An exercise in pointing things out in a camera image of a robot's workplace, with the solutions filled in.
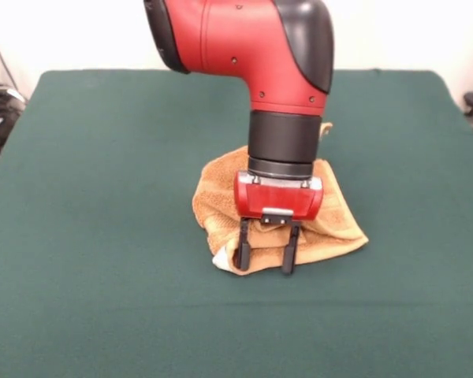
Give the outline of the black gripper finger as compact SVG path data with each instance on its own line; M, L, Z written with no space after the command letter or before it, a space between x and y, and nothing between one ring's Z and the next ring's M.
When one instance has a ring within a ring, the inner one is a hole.
M285 246L281 271L285 275L291 275L296 265L296 251L298 246L298 238L300 235L300 226L292 224L289 234L288 244Z
M250 264L251 247L248 242L249 232L249 218L242 218L240 220L240 234L238 243L238 268L242 271L247 271Z

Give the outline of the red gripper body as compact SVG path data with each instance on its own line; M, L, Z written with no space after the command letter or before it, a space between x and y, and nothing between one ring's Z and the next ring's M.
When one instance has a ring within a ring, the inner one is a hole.
M322 179L279 180L239 172L233 181L236 211L242 218L274 223L277 218L289 221L312 221L316 218L324 195Z

